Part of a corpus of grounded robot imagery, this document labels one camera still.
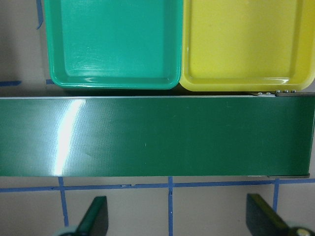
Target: metal bracket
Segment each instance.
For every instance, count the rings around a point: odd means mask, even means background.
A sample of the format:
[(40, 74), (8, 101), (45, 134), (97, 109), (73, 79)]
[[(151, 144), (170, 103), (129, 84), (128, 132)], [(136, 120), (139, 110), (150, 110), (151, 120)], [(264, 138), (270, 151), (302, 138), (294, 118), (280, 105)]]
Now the metal bracket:
[(108, 210), (106, 197), (94, 198), (88, 211), (74, 233), (60, 236), (106, 236), (108, 230)]
[(248, 194), (246, 224), (253, 236), (315, 236), (303, 227), (290, 228), (259, 194)]
[(249, 92), (256, 97), (315, 97), (315, 92), (296, 92), (295, 90), (276, 90), (274, 92)]

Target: plastic tray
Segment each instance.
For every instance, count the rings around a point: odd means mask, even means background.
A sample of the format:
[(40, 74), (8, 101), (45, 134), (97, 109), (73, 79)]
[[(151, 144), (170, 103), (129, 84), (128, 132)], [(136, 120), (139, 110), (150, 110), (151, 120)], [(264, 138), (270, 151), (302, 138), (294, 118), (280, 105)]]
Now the plastic tray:
[(180, 83), (300, 90), (315, 77), (315, 0), (184, 0)]
[(61, 87), (178, 84), (182, 0), (45, 0), (50, 74)]

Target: blue tape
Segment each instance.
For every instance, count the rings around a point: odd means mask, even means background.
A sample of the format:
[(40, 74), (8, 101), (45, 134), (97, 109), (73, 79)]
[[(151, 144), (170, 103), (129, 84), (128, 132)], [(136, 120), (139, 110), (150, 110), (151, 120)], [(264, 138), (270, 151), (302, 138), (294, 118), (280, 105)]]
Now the blue tape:
[(280, 184), (291, 183), (315, 183), (315, 178), (301, 178), (301, 179), (280, 179)]
[(167, 188), (167, 183), (147, 183), (147, 184), (115, 184), (115, 185), (86, 185), (67, 186), (65, 190), (96, 190), (96, 189), (133, 189), (133, 188)]
[(196, 183), (175, 183), (174, 187), (213, 187), (213, 186), (242, 186), (242, 185), (264, 185), (273, 184), (274, 180), (253, 180), (253, 181), (224, 181), (224, 182), (196, 182)]
[(41, 5), (41, 0), (36, 0), (36, 6), (37, 6), (37, 18), (38, 18), (38, 26), (37, 26), (37, 30), (38, 30), (44, 22), (43, 7)]
[(1, 81), (0, 87), (6, 87), (6, 86), (18, 86), (22, 81)]
[(168, 236), (173, 236), (173, 177), (168, 177)]
[(61, 195), (61, 205), (63, 208), (63, 221), (64, 226), (69, 226), (69, 219), (68, 219), (68, 211), (67, 211), (67, 203), (65, 200), (65, 192), (64, 192), (64, 186), (63, 186), (63, 177), (58, 177), (59, 182), (59, 188), (60, 188), (60, 195)]
[(277, 178), (275, 180), (275, 188), (274, 188), (274, 199), (273, 199), (273, 203), (272, 203), (272, 209), (277, 212), (277, 208), (278, 208), (278, 197), (279, 197), (279, 179)]
[(36, 191), (56, 191), (59, 187), (27, 187), (27, 188), (0, 188), (0, 193), (14, 193), (14, 192), (36, 192)]
[(54, 85), (55, 83), (52, 80), (46, 80), (47, 85)]

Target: green tray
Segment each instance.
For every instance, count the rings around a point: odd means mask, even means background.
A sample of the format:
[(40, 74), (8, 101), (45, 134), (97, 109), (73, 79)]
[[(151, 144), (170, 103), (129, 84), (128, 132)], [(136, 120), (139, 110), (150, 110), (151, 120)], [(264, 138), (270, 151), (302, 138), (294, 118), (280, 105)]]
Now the green tray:
[(45, 0), (50, 74), (61, 87), (171, 89), (182, 0)]

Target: screw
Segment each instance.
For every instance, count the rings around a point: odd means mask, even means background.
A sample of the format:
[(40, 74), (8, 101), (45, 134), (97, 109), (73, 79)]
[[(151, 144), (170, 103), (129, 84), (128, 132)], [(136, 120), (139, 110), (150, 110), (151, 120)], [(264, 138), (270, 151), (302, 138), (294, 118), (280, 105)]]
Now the screw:
[(299, 235), (299, 236), (311, 236), (311, 233), (308, 232), (308, 231), (305, 230), (305, 229), (298, 229), (298, 230), (296, 231), (296, 233), (297, 233), (297, 235)]

